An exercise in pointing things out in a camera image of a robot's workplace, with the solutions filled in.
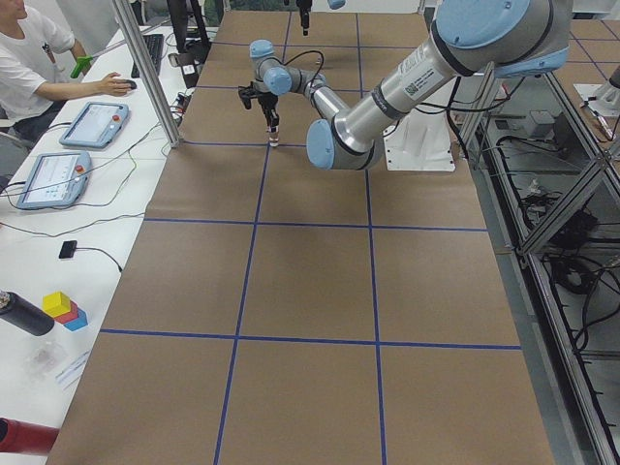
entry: person's arm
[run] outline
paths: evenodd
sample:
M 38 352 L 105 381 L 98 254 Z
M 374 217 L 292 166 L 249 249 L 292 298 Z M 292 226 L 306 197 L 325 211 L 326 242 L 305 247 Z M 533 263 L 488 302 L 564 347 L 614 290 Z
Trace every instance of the person's arm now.
M 48 100 L 72 100 L 91 95 L 108 94 L 121 97 L 131 90 L 122 79 L 115 79 L 118 73 L 110 73 L 101 80 L 93 82 L 44 82 L 35 94 Z
M 76 41 L 74 42 L 74 46 L 71 47 L 71 54 L 76 60 L 78 60 L 79 56 L 86 56 L 86 50 L 84 50 L 84 47 L 78 39 L 76 39 Z M 90 64 L 84 65 L 84 67 L 81 69 L 81 73 L 86 76 L 86 73 L 88 73 L 89 70 Z

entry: white t-shirt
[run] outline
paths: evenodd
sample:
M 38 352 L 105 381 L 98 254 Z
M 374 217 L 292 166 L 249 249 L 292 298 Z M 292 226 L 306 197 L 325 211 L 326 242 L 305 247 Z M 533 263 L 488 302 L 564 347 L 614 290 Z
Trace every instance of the white t-shirt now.
M 13 121 L 39 116 L 52 101 L 39 97 L 35 90 L 44 82 L 65 79 L 52 63 L 46 48 L 55 53 L 70 50 L 76 39 L 34 8 L 26 7 L 28 17 L 19 25 L 24 39 L 0 33 L 0 106 Z

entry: white table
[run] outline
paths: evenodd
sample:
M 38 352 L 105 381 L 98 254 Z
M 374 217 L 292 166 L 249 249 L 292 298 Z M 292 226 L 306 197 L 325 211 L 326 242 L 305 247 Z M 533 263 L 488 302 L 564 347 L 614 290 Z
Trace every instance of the white table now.
M 168 37 L 171 28 L 161 27 L 151 33 L 163 33 Z M 122 34 L 119 31 L 110 43 L 120 39 Z M 175 50 L 165 46 L 166 55 L 172 51 Z M 127 46 L 122 46 L 99 57 L 84 80 L 98 80 L 112 71 L 120 73 L 123 78 L 130 78 L 132 65 L 133 59 Z M 89 152 L 95 168 L 119 157 L 158 123 L 141 79 L 135 81 L 138 88 L 123 98 L 96 96 L 68 102 L 54 121 L 54 124 L 71 121 L 89 101 L 122 102 L 129 106 L 130 117 L 111 145 L 103 151 Z M 174 101 L 178 92 L 185 90 L 180 71 L 172 68 L 166 57 L 162 60 L 160 81 L 169 103 Z M 64 151 L 58 139 L 65 129 L 66 126 L 58 127 L 45 134 L 12 182 L 26 179 L 37 155 Z M 140 215 L 153 194 L 169 150 L 161 128 L 153 130 L 145 141 L 132 149 L 136 168 L 110 205 L 28 212 L 12 208 L 3 197 L 0 198 L 0 222 L 28 231 L 56 235 L 100 220 Z M 103 168 L 94 170 L 79 202 L 107 203 L 133 167 L 134 161 L 125 153 Z M 78 383 L 63 389 L 55 382 L 55 376 L 92 348 L 120 273 L 114 262 L 101 252 L 76 251 L 72 259 L 61 261 L 58 259 L 60 247 L 63 241 L 74 239 L 77 240 L 77 247 L 103 249 L 124 265 L 141 221 L 140 216 L 119 219 L 58 237 L 43 237 L 0 226 L 0 289 L 15 292 L 39 306 L 44 295 L 62 291 L 88 315 L 87 327 L 70 332 L 61 324 L 56 324 L 50 333 L 40 337 L 0 320 L 0 417 L 54 427 L 62 424 Z M 36 378 L 27 373 L 26 359 L 41 348 L 60 348 L 63 356 L 53 369 Z M 45 463 L 46 458 L 0 453 L 0 461 L 5 465 L 35 465 Z

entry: red cylinder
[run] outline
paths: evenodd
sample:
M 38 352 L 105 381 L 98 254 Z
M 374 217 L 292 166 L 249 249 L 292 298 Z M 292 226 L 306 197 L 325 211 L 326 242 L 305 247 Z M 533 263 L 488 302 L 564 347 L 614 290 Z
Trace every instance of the red cylinder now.
M 58 428 L 0 418 L 0 452 L 47 455 L 58 436 Z

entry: stacked blocks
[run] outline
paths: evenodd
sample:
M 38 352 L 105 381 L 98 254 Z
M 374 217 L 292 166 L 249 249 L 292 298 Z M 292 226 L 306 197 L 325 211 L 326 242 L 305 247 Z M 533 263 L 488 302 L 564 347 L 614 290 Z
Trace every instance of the stacked blocks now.
M 43 297 L 43 311 L 70 331 L 88 325 L 86 313 L 60 291 Z

